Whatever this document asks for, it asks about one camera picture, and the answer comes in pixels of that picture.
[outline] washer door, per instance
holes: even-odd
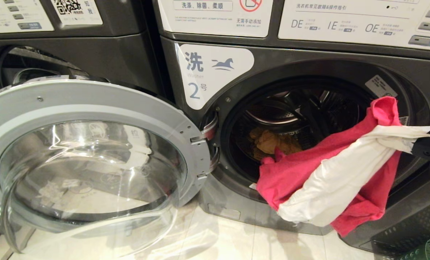
[[[114,259],[152,245],[210,172],[202,133],[148,94],[52,79],[0,92],[8,242],[38,259]]]

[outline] front-loading washer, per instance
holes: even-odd
[[[0,232],[14,252],[132,254],[204,183],[212,131],[168,101],[148,7],[0,0]]]
[[[219,151],[220,164],[200,192],[204,211],[324,235],[330,227],[283,221],[255,190],[259,161],[271,154],[257,151],[255,130],[292,138],[295,149],[307,149],[355,125],[370,101],[383,96],[396,97],[403,124],[430,125],[430,1],[329,4],[154,0],[176,104],[199,127],[218,116],[210,147]],[[413,185],[428,189],[426,166],[403,154],[387,216],[365,224],[365,230],[408,215],[408,209],[390,206],[415,190],[395,196],[418,176],[426,183]],[[428,196],[416,211],[430,205]],[[359,240],[351,244],[359,247],[367,241],[358,244],[364,239],[357,232],[348,237],[355,234]]]

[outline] tiled floor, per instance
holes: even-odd
[[[0,260],[8,247],[0,238]],[[178,211],[172,231],[126,260],[373,260],[335,232],[321,237],[243,224],[206,214],[196,201]],[[31,260],[13,255],[10,260]]]

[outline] white fabric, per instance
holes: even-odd
[[[303,187],[279,205],[286,221],[326,226],[350,204],[395,150],[411,153],[417,138],[430,137],[430,126],[381,126],[333,158],[323,160]]]

